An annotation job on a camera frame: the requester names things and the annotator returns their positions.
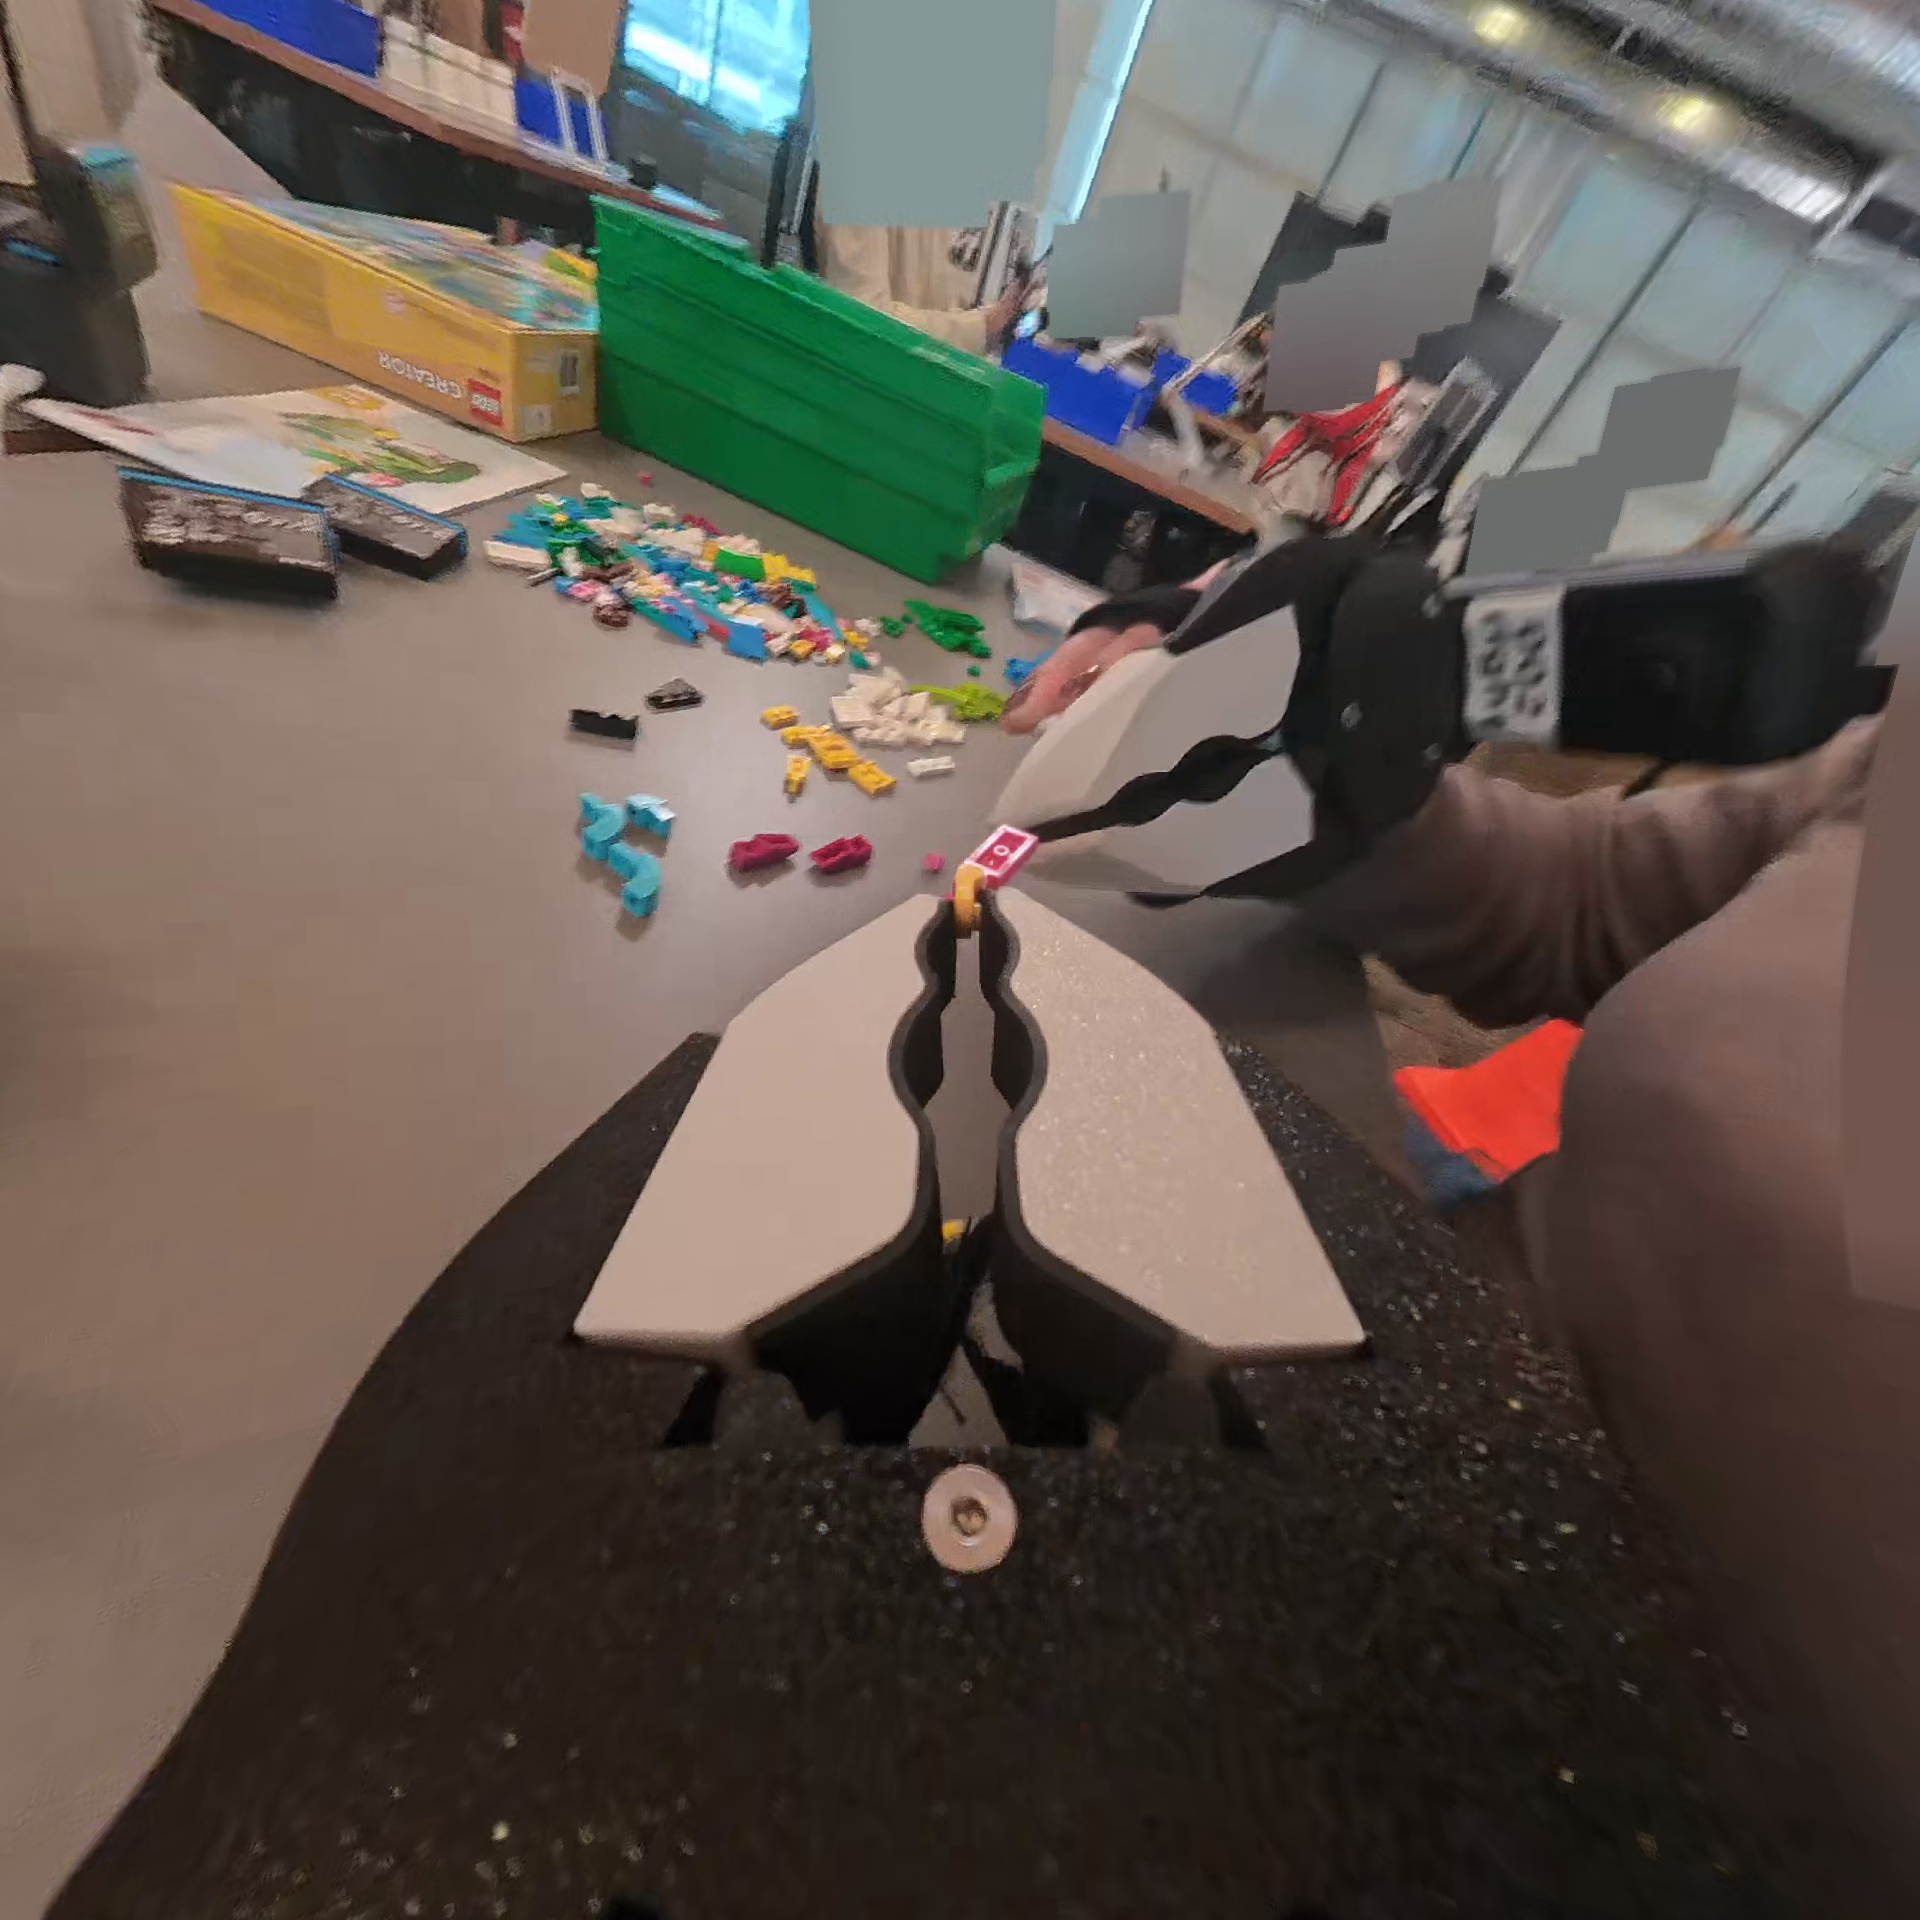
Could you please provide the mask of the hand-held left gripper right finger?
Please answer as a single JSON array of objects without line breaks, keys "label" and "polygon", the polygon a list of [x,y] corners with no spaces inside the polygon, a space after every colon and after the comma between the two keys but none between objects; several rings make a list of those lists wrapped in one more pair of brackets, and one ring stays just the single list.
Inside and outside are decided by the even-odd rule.
[{"label": "hand-held left gripper right finger", "polygon": [[1241,1370],[1365,1333],[1211,1024],[1017,888],[978,908],[992,1294],[1029,1370]]}]

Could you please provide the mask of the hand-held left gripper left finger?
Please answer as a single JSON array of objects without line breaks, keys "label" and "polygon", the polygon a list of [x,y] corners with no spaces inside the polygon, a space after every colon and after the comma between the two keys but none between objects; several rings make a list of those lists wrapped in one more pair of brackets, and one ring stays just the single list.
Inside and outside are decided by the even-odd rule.
[{"label": "hand-held left gripper left finger", "polygon": [[772,1343],[939,1227],[948,902],[909,899],[723,1029],[574,1319],[652,1359],[772,1366]]}]

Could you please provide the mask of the pile of green lego pieces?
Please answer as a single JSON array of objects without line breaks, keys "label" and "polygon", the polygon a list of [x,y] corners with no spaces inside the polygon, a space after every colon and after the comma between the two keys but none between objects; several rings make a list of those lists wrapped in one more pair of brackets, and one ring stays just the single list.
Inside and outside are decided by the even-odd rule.
[{"label": "pile of green lego pieces", "polygon": [[980,617],[924,598],[907,597],[900,612],[879,614],[877,626],[888,639],[900,639],[912,629],[950,656],[967,661],[990,661],[994,656],[986,641],[986,622]]}]

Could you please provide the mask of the pile of white lego pieces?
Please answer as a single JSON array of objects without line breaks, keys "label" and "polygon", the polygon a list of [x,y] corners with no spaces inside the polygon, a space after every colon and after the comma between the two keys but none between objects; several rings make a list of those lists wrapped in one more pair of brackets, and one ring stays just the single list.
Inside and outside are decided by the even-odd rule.
[{"label": "pile of white lego pieces", "polygon": [[966,745],[966,725],[936,689],[909,687],[891,669],[856,671],[828,699],[832,727],[854,748],[903,756],[915,783],[955,772],[955,753]]}]

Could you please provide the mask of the pile of yellow lego pieces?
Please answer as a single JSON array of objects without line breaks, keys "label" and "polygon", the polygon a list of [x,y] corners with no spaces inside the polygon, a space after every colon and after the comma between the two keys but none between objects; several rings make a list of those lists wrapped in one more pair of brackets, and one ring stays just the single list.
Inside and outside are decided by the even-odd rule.
[{"label": "pile of yellow lego pieces", "polygon": [[898,778],[886,772],[877,762],[864,756],[854,743],[826,727],[810,727],[799,718],[798,709],[775,704],[758,714],[758,722],[779,740],[781,759],[787,754],[812,756],[812,772],[828,781],[849,783],[851,788],[868,799],[890,794]]}]

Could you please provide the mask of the pile of mixed colourful lego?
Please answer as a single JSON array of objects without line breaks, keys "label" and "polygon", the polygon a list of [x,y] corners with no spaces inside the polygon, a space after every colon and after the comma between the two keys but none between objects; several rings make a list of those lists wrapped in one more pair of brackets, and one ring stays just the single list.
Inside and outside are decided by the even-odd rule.
[{"label": "pile of mixed colourful lego", "polygon": [[686,648],[744,662],[866,667],[900,617],[843,617],[817,577],[752,537],[723,537],[663,501],[632,503],[595,482],[536,493],[481,558],[585,609],[599,626],[640,622]]}]

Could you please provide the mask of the yellow lego set box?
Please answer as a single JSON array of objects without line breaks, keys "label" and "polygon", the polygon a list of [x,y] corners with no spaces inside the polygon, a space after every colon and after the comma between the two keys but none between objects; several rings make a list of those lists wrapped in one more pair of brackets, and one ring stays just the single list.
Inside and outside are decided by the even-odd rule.
[{"label": "yellow lego set box", "polygon": [[166,194],[201,317],[516,446],[595,428],[585,258],[396,214]]}]

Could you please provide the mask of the person's right hand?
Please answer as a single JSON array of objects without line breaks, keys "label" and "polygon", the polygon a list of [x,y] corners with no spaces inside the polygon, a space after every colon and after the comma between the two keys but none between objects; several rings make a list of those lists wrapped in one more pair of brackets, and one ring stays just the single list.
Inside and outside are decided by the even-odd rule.
[{"label": "person's right hand", "polygon": [[1132,655],[1163,645],[1163,629],[1146,619],[1104,614],[1080,625],[1039,661],[1008,697],[997,727],[1020,739],[1044,729],[1080,700],[1102,675]]}]

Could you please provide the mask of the white plastic bag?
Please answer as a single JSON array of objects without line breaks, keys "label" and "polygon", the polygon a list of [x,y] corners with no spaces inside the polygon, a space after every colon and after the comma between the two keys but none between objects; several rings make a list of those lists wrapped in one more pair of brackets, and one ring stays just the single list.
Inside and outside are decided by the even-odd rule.
[{"label": "white plastic bag", "polygon": [[1053,639],[1064,639],[1107,598],[1106,588],[1089,586],[1020,554],[1010,558],[1005,584],[1013,625]]}]

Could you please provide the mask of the orange fabric item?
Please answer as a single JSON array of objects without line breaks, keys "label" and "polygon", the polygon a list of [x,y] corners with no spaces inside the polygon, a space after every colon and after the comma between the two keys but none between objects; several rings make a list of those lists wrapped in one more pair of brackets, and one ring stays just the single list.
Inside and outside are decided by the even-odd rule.
[{"label": "orange fabric item", "polygon": [[1455,1069],[1406,1067],[1391,1086],[1409,1141],[1468,1156],[1505,1186],[1562,1147],[1563,1094],[1582,1031],[1546,1021]]}]

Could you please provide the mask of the red object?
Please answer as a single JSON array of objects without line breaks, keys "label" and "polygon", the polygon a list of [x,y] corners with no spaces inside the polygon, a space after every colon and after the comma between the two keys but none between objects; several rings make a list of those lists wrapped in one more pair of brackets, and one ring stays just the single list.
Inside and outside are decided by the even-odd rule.
[{"label": "red object", "polygon": [[1335,466],[1368,459],[1391,426],[1402,391],[1402,382],[1391,382],[1368,400],[1291,416],[1252,468],[1254,485],[1267,485],[1282,468],[1304,457],[1319,457]]}]

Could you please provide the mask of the stack of green plastic bins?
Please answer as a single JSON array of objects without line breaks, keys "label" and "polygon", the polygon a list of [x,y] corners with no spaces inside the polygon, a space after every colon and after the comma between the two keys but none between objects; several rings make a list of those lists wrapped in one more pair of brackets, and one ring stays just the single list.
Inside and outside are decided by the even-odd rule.
[{"label": "stack of green plastic bins", "polygon": [[591,197],[595,423],[925,586],[1020,520],[1044,391],[725,234]]}]

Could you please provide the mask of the person's brown sweater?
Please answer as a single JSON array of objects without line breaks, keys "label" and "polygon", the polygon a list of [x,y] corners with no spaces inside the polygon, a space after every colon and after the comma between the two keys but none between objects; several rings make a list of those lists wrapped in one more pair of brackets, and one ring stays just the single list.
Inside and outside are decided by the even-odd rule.
[{"label": "person's brown sweater", "polygon": [[1814,831],[1583,1021],[1544,1285],[1831,1865],[1915,1916],[1915,941],[1845,1059],[1860,819]]}]

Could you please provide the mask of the black battery pack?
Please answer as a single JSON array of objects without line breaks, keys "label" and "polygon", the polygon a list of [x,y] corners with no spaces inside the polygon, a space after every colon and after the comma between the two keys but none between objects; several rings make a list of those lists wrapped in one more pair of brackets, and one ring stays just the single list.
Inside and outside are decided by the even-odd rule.
[{"label": "black battery pack", "polygon": [[136,563],[162,582],[233,604],[326,609],[340,598],[340,577],[324,567],[145,548]]},{"label": "black battery pack", "polygon": [[299,497],[197,482],[119,466],[115,503],[138,552],[206,554],[342,573],[342,551],[324,512]]},{"label": "black battery pack", "polygon": [[302,494],[320,509],[342,557],[411,581],[433,581],[468,563],[460,520],[410,507],[342,474],[316,478]]}]

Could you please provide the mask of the black battery charger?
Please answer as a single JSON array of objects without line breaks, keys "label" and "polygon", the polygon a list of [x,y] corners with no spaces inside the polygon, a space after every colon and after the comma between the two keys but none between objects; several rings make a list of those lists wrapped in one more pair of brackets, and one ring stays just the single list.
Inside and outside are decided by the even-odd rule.
[{"label": "black battery charger", "polygon": [[141,400],[149,356],[134,290],[156,276],[158,236],[124,148],[25,138],[32,194],[4,192],[2,360],[57,400],[95,411]]}]

